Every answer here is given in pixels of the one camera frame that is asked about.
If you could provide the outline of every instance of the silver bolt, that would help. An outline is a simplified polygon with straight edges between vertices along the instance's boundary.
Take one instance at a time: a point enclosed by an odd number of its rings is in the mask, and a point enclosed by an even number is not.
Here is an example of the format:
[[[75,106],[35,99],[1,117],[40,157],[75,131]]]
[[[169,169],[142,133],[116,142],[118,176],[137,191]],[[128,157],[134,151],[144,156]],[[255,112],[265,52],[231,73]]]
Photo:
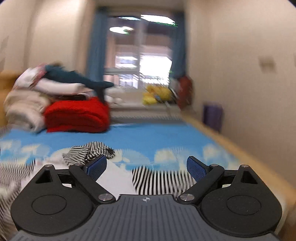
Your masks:
[[[184,194],[180,195],[180,199],[188,202],[188,201],[192,201],[194,199],[194,196],[190,193],[184,193]]]
[[[110,193],[104,193],[104,194],[99,195],[99,199],[104,202],[110,201],[112,198],[113,198],[113,195]]]

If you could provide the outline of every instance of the ceiling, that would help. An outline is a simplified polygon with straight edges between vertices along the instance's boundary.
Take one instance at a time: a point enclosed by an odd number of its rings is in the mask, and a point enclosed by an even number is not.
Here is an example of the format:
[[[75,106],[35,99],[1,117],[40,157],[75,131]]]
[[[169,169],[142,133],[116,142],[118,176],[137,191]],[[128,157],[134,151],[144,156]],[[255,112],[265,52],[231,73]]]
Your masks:
[[[107,7],[150,7],[165,10],[184,10],[183,0],[97,0],[100,6]]]

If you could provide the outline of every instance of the red blanket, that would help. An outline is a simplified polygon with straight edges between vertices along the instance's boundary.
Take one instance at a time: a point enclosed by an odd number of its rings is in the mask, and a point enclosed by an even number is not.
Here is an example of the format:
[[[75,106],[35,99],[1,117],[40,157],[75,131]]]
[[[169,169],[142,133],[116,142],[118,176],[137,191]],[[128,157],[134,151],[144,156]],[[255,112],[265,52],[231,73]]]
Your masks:
[[[63,100],[53,103],[45,113],[47,132],[103,132],[110,125],[109,106],[97,97],[90,100]]]

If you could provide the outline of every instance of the crumpled striped cloth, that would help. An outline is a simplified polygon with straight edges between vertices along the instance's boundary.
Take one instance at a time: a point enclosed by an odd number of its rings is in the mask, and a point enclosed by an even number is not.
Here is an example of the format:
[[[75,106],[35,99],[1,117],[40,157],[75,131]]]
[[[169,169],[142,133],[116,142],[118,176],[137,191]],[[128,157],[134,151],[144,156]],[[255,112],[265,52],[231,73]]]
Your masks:
[[[186,170],[154,171],[141,166],[133,169],[132,174],[138,195],[172,194],[177,198],[196,183]]]
[[[89,142],[82,146],[73,146],[67,154],[63,154],[63,161],[68,166],[86,164],[101,154],[110,159],[115,156],[115,151],[102,142]],[[21,181],[30,176],[35,166],[35,161],[27,165],[0,162],[0,241],[11,239],[17,231],[10,216],[10,207],[21,192]]]
[[[82,146],[72,146],[67,154],[63,154],[63,159],[70,166],[76,163],[88,163],[101,154],[111,159],[115,156],[115,151],[103,142],[89,142]]]

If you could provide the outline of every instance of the stuffed animal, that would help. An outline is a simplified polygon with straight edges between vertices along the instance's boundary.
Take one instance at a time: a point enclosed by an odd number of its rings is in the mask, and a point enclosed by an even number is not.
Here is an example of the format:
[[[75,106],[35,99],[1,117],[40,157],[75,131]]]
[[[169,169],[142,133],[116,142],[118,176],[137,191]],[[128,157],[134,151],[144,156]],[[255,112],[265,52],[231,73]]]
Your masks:
[[[146,90],[147,92],[143,94],[144,105],[170,101],[172,98],[172,92],[169,90],[169,88],[164,86],[148,85]]]

